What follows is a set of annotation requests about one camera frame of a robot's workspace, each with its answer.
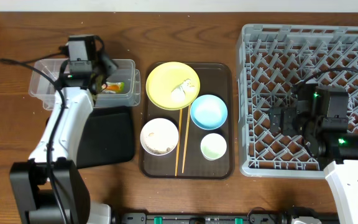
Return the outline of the green orange snack wrapper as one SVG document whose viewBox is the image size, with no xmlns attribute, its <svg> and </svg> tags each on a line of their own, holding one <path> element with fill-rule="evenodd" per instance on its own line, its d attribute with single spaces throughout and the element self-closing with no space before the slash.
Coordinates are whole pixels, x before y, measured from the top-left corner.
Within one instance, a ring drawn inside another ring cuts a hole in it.
<svg viewBox="0 0 358 224">
<path fill-rule="evenodd" d="M 119 94 L 124 91 L 124 82 L 106 82 L 102 85 L 101 93 Z"/>
</svg>

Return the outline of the light blue bowl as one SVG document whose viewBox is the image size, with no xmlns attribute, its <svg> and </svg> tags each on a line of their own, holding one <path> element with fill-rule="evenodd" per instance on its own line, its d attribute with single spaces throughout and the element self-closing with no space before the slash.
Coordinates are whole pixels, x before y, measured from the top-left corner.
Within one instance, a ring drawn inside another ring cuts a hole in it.
<svg viewBox="0 0 358 224">
<path fill-rule="evenodd" d="M 225 102 L 216 95 L 202 95 L 191 104 L 190 117 L 194 124 L 203 130 L 220 128 L 227 120 Z"/>
</svg>

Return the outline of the white cup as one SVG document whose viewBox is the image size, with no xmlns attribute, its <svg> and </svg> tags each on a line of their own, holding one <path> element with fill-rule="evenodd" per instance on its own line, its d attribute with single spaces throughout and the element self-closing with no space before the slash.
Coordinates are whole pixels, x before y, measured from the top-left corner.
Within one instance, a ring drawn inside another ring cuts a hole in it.
<svg viewBox="0 0 358 224">
<path fill-rule="evenodd" d="M 215 161 L 225 155 L 227 143 L 220 134 L 211 133 L 201 140 L 200 149 L 205 159 Z"/>
</svg>

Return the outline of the pink white bowl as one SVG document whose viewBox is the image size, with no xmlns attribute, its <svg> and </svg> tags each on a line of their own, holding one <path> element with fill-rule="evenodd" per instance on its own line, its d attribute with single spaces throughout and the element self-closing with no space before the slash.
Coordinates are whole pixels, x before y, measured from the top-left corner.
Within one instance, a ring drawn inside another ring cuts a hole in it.
<svg viewBox="0 0 358 224">
<path fill-rule="evenodd" d="M 178 128 L 165 118 L 148 121 L 140 132 L 140 144 L 153 156 L 164 156 L 171 153 L 179 140 Z"/>
</svg>

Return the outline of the rice food scraps pile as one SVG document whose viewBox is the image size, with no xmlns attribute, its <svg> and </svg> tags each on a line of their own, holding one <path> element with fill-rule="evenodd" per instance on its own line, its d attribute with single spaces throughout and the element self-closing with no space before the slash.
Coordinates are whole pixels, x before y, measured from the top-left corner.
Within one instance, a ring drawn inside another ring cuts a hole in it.
<svg viewBox="0 0 358 224">
<path fill-rule="evenodd" d="M 145 136 L 146 148 L 154 154 L 166 154 L 174 148 L 169 135 L 165 133 L 152 132 Z"/>
</svg>

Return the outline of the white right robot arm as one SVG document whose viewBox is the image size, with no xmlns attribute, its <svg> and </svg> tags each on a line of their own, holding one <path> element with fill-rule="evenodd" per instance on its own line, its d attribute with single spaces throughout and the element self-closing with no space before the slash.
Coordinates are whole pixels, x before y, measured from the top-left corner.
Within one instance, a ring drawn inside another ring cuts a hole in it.
<svg viewBox="0 0 358 224">
<path fill-rule="evenodd" d="M 323 169 L 341 223 L 358 223 L 358 134 L 348 131 L 348 92 L 342 87 L 298 84 L 296 102 L 268 111 L 270 132 L 301 136 Z"/>
</svg>

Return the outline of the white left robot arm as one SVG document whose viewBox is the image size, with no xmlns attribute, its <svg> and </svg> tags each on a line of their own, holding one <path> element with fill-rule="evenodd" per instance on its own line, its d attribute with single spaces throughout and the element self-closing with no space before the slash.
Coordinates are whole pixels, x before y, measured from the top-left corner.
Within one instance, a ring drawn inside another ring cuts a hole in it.
<svg viewBox="0 0 358 224">
<path fill-rule="evenodd" d="M 117 69 L 116 63 L 102 50 L 94 57 L 70 54 L 53 80 L 27 62 L 3 62 L 31 69 L 55 89 L 55 106 L 40 142 L 29 159 L 13 163 L 9 173 L 21 222 L 112 223 L 111 206 L 91 201 L 76 162 L 94 94 Z"/>
</svg>

